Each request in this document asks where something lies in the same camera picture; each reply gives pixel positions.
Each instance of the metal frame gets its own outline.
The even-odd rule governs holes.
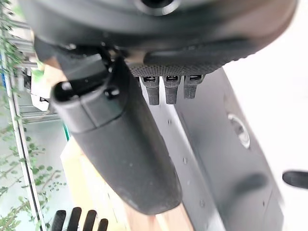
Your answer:
[[[184,99],[181,83],[176,105],[165,103],[160,82],[160,105],[149,107],[175,164],[194,229],[281,231],[278,187],[223,69],[206,75],[193,100]],[[248,132],[249,147],[230,114]]]
[[[3,14],[4,12],[2,8],[0,8],[0,15],[1,15],[0,23],[1,24],[3,24],[3,20],[2,20]],[[4,38],[7,38],[7,34],[5,31],[1,30],[0,35]],[[24,39],[9,38],[9,41],[13,43],[16,42],[19,44],[25,44],[25,45],[32,46],[32,42],[24,40]],[[4,49],[1,49],[1,59],[2,59],[2,68],[7,69],[7,57],[6,57]],[[16,93],[12,92],[12,87],[15,86],[15,79],[14,79],[14,76],[11,70],[9,73],[4,73],[4,77],[5,77],[6,91],[8,95],[8,101],[9,101],[9,106],[10,106],[10,112],[11,112],[11,118],[12,118],[12,124],[14,128],[14,134],[15,134],[18,154],[20,158],[25,158],[27,160],[26,163],[20,162],[20,164],[21,164],[21,169],[22,169],[22,173],[24,176],[25,184],[29,185],[29,187],[26,188],[26,191],[28,194],[32,216],[35,218],[36,222],[40,220],[41,222],[40,230],[46,231],[43,214],[42,214],[40,204],[39,204],[38,193],[35,187],[34,177],[33,177],[32,170],[31,170],[31,164],[29,161],[29,153],[28,153],[27,144],[26,144],[26,136],[24,132],[23,122],[20,119],[18,97]]]

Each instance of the metal rail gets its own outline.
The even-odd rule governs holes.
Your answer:
[[[2,19],[4,12],[1,7],[0,7],[0,15]],[[4,21],[1,20],[0,23],[1,23],[1,26],[3,27]],[[2,38],[6,38],[5,31],[1,30],[0,35]],[[24,40],[24,39],[10,38],[9,40],[11,42],[15,41],[19,43],[29,44],[29,41]],[[7,56],[5,52],[5,43],[2,44],[2,49],[0,52],[1,52],[2,69],[7,70],[8,66],[7,66]],[[29,187],[26,188],[26,191],[28,194],[32,216],[35,218],[36,222],[38,221],[41,222],[40,230],[46,231],[43,214],[42,214],[40,204],[39,204],[39,197],[38,197],[38,193],[35,187],[34,177],[33,177],[32,170],[31,170],[31,164],[29,160],[29,153],[28,153],[27,144],[26,144],[26,136],[24,132],[24,127],[23,127],[22,120],[19,117],[20,112],[19,112],[19,106],[18,106],[18,100],[17,100],[18,97],[16,93],[12,91],[12,86],[15,86],[15,80],[14,80],[14,75],[13,75],[12,70],[9,70],[9,73],[5,72],[4,78],[5,78],[6,92],[8,95],[10,113],[11,113],[12,124],[14,128],[14,135],[15,135],[18,154],[20,158],[25,158],[27,160],[25,163],[20,162],[20,164],[21,164],[21,169],[22,169],[22,173],[24,176],[25,184],[29,185]]]

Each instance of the black plastic tab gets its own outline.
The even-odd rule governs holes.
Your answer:
[[[184,98],[194,99],[196,96],[197,86],[202,83],[204,75],[185,76],[184,77]]]
[[[150,105],[159,105],[159,77],[141,78],[149,96]]]
[[[163,77],[165,83],[166,103],[176,104],[178,87],[181,83],[181,76],[166,76]]]

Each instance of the white wall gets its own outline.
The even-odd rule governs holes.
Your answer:
[[[308,1],[301,0],[278,40],[224,68],[281,189],[290,231],[308,230],[308,190],[282,181],[285,170],[308,171],[307,67]]]

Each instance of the metal rod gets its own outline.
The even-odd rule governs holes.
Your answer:
[[[37,68],[38,67],[38,64],[37,63],[33,63],[33,62],[30,62],[30,61],[24,61],[22,62],[19,67],[24,67],[24,68]]]
[[[8,40],[11,42],[11,43],[14,43],[14,44],[21,44],[21,45],[27,45],[27,46],[30,46],[32,47],[33,46],[33,43],[29,40],[25,40],[23,38],[8,38]]]
[[[1,18],[3,18],[3,9],[0,7],[0,15]],[[3,30],[0,30],[0,35],[5,38],[6,33]],[[2,49],[1,49],[1,61],[2,61],[2,69],[7,70],[7,57],[6,57],[6,52],[5,52],[5,43],[2,42]],[[8,101],[9,101],[9,106],[10,106],[10,113],[11,113],[11,118],[12,118],[12,124],[14,128],[14,134],[15,134],[15,139],[16,139],[16,146],[18,150],[18,154],[20,158],[25,158],[27,161],[20,162],[21,164],[21,169],[22,173],[24,176],[24,181],[26,185],[29,185],[27,187],[26,191],[28,194],[28,199],[29,199],[29,204],[31,208],[31,212],[33,217],[35,217],[35,221],[38,222],[39,220],[41,221],[41,231],[46,231],[45,227],[45,222],[43,219],[43,214],[40,209],[39,205],[39,198],[38,194],[35,188],[35,182],[33,178],[33,174],[31,171],[31,166],[30,166],[30,161],[29,161],[29,153],[27,150],[27,145],[26,145],[26,138],[25,138],[25,133],[24,133],[24,128],[21,119],[17,119],[19,116],[19,108],[18,108],[18,102],[17,102],[17,95],[16,93],[12,92],[12,84],[14,84],[14,77],[12,70],[10,70],[10,73],[4,73],[4,78],[5,78],[5,84],[6,84],[6,92],[8,95]]]
[[[20,22],[20,21],[15,21],[10,19],[10,23],[12,24],[13,27],[21,28],[21,29],[26,29],[30,30],[30,26],[27,23]]]

